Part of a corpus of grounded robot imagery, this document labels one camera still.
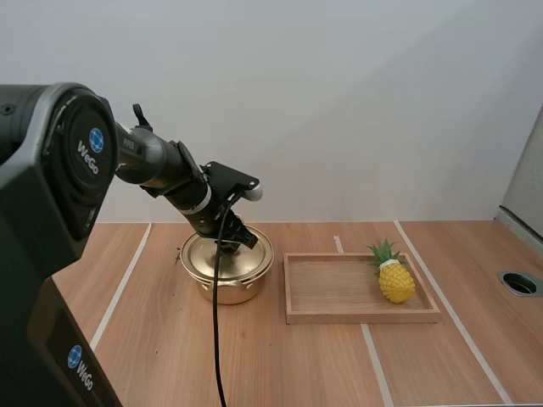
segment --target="pot lid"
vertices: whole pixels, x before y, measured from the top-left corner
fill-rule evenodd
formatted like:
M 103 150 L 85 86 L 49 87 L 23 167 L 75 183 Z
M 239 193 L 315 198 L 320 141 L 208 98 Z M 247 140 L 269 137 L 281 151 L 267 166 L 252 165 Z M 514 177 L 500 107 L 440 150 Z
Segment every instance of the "pot lid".
M 253 249 L 243 244 L 235 253 L 221 254 L 219 280 L 222 282 L 246 281 L 266 272 L 273 261 L 273 247 L 267 236 L 252 226 L 247 228 L 258 237 Z M 183 245 L 181 262 L 197 280 L 213 280 L 217 245 L 215 240 L 193 234 Z

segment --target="white tape line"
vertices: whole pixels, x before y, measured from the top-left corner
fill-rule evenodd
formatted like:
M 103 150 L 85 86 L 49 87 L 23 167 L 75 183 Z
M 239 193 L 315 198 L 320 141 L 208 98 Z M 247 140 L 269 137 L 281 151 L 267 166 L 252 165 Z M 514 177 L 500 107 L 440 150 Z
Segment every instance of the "white tape line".
M 339 236 L 334 236 L 333 240 L 336 241 L 336 248 L 338 249 L 338 253 L 345 253 L 343 251 L 343 246 L 341 245 L 341 241 L 339 240 Z
M 334 236 L 333 240 L 336 241 L 336 248 L 338 253 L 344 253 L 343 246 L 341 245 L 341 240 L 339 236 Z M 379 360 L 379 355 L 375 349 L 375 344 L 373 343 L 372 333 L 367 324 L 360 324 L 362 328 L 362 334 L 364 335 L 364 340 L 366 341 L 367 352 L 370 354 L 370 359 L 372 360 L 373 370 L 375 371 L 375 376 L 379 385 L 379 390 L 381 390 L 381 397 L 383 398 L 384 407 L 394 407 L 392 402 L 392 396 L 390 395 L 389 385 L 387 384 L 387 379 L 384 376 L 383 367 L 381 366 L 381 360 Z
M 149 237 L 150 231 L 151 224 L 149 223 L 147 226 L 147 230 L 145 231 L 145 233 L 143 233 L 142 241 L 139 243 L 136 253 L 134 253 L 132 261 L 130 262 L 128 268 L 125 271 L 125 275 L 122 277 L 122 280 L 120 280 L 117 291 L 115 291 L 115 294 L 111 299 L 111 302 L 109 303 L 109 307 L 106 309 L 104 317 L 102 317 L 102 320 L 100 321 L 100 325 L 98 325 L 98 329 L 96 330 L 96 332 L 94 332 L 94 336 L 92 337 L 91 341 L 92 350 L 96 349 L 96 347 L 98 346 L 98 342 L 100 342 L 100 338 L 104 334 L 105 328 L 108 326 L 109 319 L 111 318 L 113 311 L 115 310 L 115 306 L 117 306 L 117 303 L 119 302 L 120 295 L 125 289 L 126 283 L 128 282 L 128 279 L 130 278 L 130 275 L 132 274 L 132 271 L 134 270 L 137 261 L 139 260 L 139 256 L 142 253 L 143 248 L 145 247 L 145 243 L 147 243 L 147 238 Z
M 451 316 L 451 319 L 454 321 L 456 328 L 458 329 L 458 331 L 460 331 L 460 333 L 464 337 L 464 340 L 466 341 L 468 347 L 471 349 L 473 356 L 475 356 L 475 359 L 477 359 L 478 363 L 481 365 L 481 368 L 483 369 L 484 373 L 486 373 L 486 376 L 489 378 L 490 382 L 492 383 L 492 386 L 494 386 L 494 389 L 500 395 L 501 400 L 505 404 L 512 404 L 512 400 L 509 397 L 509 394 L 507 394 L 506 389 L 501 385 L 500 381 L 498 380 L 498 378 L 496 377 L 492 369 L 490 369 L 490 366 L 487 363 L 487 361 L 484 359 L 483 354 L 481 354 L 481 351 L 475 344 L 474 340 L 472 339 L 471 335 L 467 331 L 466 327 L 464 326 L 462 321 L 460 321 L 458 314 L 455 312 L 455 310 L 453 310 L 451 303 L 449 302 L 447 297 L 443 294 L 443 292 L 441 291 L 441 288 L 439 288 L 439 285 L 437 281 L 434 279 L 434 276 L 432 276 L 432 273 L 430 273 L 430 270 L 424 263 L 418 251 L 415 249 L 415 246 L 413 246 L 413 243 L 411 243 L 411 240 L 409 240 L 409 237 L 407 237 L 406 233 L 404 232 L 403 228 L 400 225 L 400 222 L 395 220 L 394 224 L 396 225 L 398 232 L 404 238 L 404 241 L 406 242 L 407 247 L 411 250 L 411 252 L 413 253 L 413 256 L 415 256 L 415 259 L 417 259 L 418 264 L 420 264 L 421 268 L 424 271 L 424 274 L 428 278 L 428 281 L 430 282 L 430 284 L 432 284 L 432 287 L 434 288 L 435 292 L 438 294 L 439 299 L 441 300 L 441 302 L 447 309 L 447 312 Z

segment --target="blue logo circle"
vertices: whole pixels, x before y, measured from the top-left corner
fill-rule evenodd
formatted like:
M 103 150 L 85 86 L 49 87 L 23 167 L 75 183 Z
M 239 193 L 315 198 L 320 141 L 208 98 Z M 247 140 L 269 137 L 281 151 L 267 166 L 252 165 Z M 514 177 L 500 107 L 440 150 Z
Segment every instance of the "blue logo circle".
M 68 354 L 68 367 L 75 369 L 81 360 L 81 346 L 74 346 Z
M 104 149 L 104 136 L 100 129 L 96 127 L 88 133 L 88 141 L 91 143 L 91 148 L 94 153 L 102 153 Z

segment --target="gold pot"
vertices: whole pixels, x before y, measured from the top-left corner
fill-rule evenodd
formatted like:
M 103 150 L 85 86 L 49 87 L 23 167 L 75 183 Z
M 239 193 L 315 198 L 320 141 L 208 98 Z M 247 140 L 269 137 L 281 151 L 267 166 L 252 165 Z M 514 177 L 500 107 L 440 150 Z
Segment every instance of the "gold pot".
M 244 245 L 233 253 L 221 254 L 217 302 L 240 304 L 252 299 L 264 286 L 266 273 L 273 263 L 273 247 L 267 236 L 252 226 L 247 228 L 258 237 L 251 250 Z M 196 280 L 198 290 L 209 301 L 213 299 L 216 243 L 193 234 L 183 245 L 181 262 Z

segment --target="pineapple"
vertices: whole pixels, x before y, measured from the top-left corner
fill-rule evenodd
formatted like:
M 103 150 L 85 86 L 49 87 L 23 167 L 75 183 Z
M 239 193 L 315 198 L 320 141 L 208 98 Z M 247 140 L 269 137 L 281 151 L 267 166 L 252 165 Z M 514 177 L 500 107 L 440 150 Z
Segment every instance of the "pineapple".
M 409 271 L 398 260 L 400 252 L 392 254 L 392 246 L 387 239 L 377 246 L 368 246 L 375 255 L 379 269 L 379 286 L 383 295 L 393 303 L 403 303 L 415 293 L 415 282 Z

